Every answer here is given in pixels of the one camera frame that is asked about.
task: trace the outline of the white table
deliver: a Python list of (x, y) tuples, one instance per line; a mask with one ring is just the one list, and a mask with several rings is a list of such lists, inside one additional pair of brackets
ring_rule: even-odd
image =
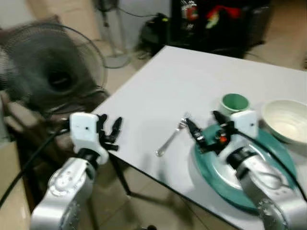
[[(210, 111), (229, 92), (248, 97), (258, 112), (264, 102), (274, 99), (307, 103), (307, 73), (167, 46), (94, 113), (123, 117), (116, 157), (232, 225), (261, 230), (258, 217), (225, 202), (202, 178), (192, 159), (194, 142), (187, 130), (179, 134), (164, 157), (155, 155), (185, 111), (206, 127), (212, 122)], [(288, 147), (293, 149), (299, 180), (307, 191), (307, 180), (302, 176), (307, 171), (307, 158), (295, 153), (306, 150)]]

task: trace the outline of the green cup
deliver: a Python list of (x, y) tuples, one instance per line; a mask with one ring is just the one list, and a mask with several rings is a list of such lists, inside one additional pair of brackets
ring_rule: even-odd
[(247, 110), (248, 108), (248, 99), (237, 93), (224, 95), (220, 104), (220, 112), (224, 115), (231, 115), (239, 111)]

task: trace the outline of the metal fork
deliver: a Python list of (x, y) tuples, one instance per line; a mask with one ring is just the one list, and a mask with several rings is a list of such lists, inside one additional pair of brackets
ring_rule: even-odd
[(178, 123), (178, 126), (176, 130), (173, 132), (173, 134), (169, 137), (169, 139), (155, 152), (158, 157), (162, 157), (165, 154), (166, 149), (170, 145), (170, 143), (174, 140), (174, 138), (177, 136), (177, 134), (183, 130), (185, 127), (187, 127), (186, 118), (189, 117), (188, 113), (185, 113), (184, 117), (180, 120)]

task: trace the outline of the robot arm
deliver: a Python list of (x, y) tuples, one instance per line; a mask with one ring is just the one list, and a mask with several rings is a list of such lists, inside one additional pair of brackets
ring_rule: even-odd
[(236, 170), (242, 190), (255, 204), (265, 230), (305, 230), (307, 227), (307, 203), (289, 187), (287, 179), (276, 168), (269, 165), (243, 137), (236, 134), (235, 127), (248, 136), (256, 137), (254, 111), (243, 111), (231, 116), (232, 121), (214, 112), (221, 126), (216, 143), (207, 145), (201, 130), (187, 119), (192, 137), (203, 153), (215, 151), (221, 162)]
[(266, 230), (306, 229), (307, 203), (276, 168), (247, 148), (232, 153), (227, 161), (257, 207)]
[(113, 125), (110, 136), (103, 131), (106, 115), (74, 113), (70, 116), (71, 139), (76, 157), (69, 158), (48, 182), (43, 200), (34, 209), (30, 230), (76, 230), (81, 205), (90, 197), (98, 165), (108, 160), (121, 118)]

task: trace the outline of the floor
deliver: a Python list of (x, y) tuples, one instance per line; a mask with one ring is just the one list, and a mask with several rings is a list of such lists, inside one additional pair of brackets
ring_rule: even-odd
[[(266, 43), (253, 48), (246, 59), (293, 69), (302, 69), (307, 52), (307, 13), (305, 0), (275, 0), (274, 14)], [(104, 54), (109, 50), (100, 43)], [(110, 69), (106, 88), (114, 93), (147, 60), (132, 54), (131, 63)], [(125, 195), (110, 163), (98, 172), (93, 195), (83, 209), (83, 230), (139, 230), (155, 225), (158, 230), (234, 230), (203, 209), (176, 195), (135, 169), (123, 164), (131, 190), (138, 197)]]

